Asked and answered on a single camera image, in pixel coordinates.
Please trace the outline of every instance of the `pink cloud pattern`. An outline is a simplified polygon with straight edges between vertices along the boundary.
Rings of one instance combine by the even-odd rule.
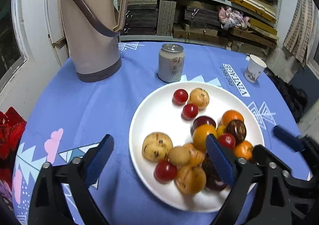
[[[14,198],[15,198],[17,204],[20,204],[21,183],[22,183],[22,173],[19,169],[17,169],[16,174],[13,178]]]
[[[53,131],[51,138],[44,143],[44,150],[47,152],[47,161],[51,164],[54,163],[62,135],[63,128],[60,128],[58,131]]]

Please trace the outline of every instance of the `cherry tomato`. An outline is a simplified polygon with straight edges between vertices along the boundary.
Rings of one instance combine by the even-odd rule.
[[[224,133],[218,137],[218,142],[227,148],[234,149],[236,140],[232,134]]]
[[[178,89],[173,94],[176,104],[182,105],[188,100],[188,93],[184,89]]]
[[[193,122],[193,130],[197,129],[199,126],[201,126],[203,124],[213,125],[216,128],[216,122],[212,118],[210,118],[208,116],[199,116]]]
[[[187,120],[193,119],[198,114],[198,107],[192,103],[187,104],[184,106],[182,114]]]
[[[166,183],[173,180],[177,175],[177,167],[168,161],[162,161],[157,164],[154,170],[154,177],[160,183]]]

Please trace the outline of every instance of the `can label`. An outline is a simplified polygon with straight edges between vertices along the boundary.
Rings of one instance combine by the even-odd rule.
[[[164,82],[176,82],[181,79],[184,57],[168,59],[159,56],[159,78]]]

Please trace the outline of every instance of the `blue tablecloth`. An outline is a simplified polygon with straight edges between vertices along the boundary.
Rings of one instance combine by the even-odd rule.
[[[65,164],[75,156],[83,156],[109,133],[115,139],[113,154],[98,183],[89,190],[111,224],[210,224],[216,213],[179,211],[154,197],[138,178],[130,160],[128,135],[133,114],[149,93],[165,85],[157,77],[158,51],[162,44],[120,43],[121,69],[96,83],[81,82],[71,59],[60,69],[39,98],[18,149],[13,204],[20,221],[27,223],[32,190],[45,161]],[[249,83],[243,75],[248,64],[243,54],[208,46],[181,45],[186,54],[183,79],[220,83],[240,98],[255,115],[265,146],[293,169],[295,177],[307,179],[309,169],[301,156],[272,136],[276,124],[295,135],[299,135],[299,130],[270,79],[262,73],[255,84]],[[235,82],[230,79],[231,69],[236,73],[231,74]],[[63,190],[74,221],[83,224],[69,186],[64,184]],[[253,193],[254,190],[246,199],[238,224],[248,214]]]

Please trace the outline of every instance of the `orange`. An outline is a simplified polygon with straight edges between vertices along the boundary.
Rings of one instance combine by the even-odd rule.
[[[233,149],[233,153],[237,158],[246,158],[247,160],[252,159],[253,157],[253,145],[249,143],[248,141],[243,141],[239,145],[235,146]]]
[[[213,134],[217,139],[217,131],[213,125],[204,124],[195,129],[193,133],[193,144],[195,148],[202,152],[206,152],[206,137]]]
[[[221,124],[224,126],[227,126],[228,123],[230,123],[232,120],[241,120],[244,122],[244,117],[235,110],[229,110],[223,114],[221,117]]]
[[[218,128],[216,129],[216,131],[217,131],[217,138],[219,138],[220,135],[226,133],[226,126],[220,125],[220,126],[218,126]]]

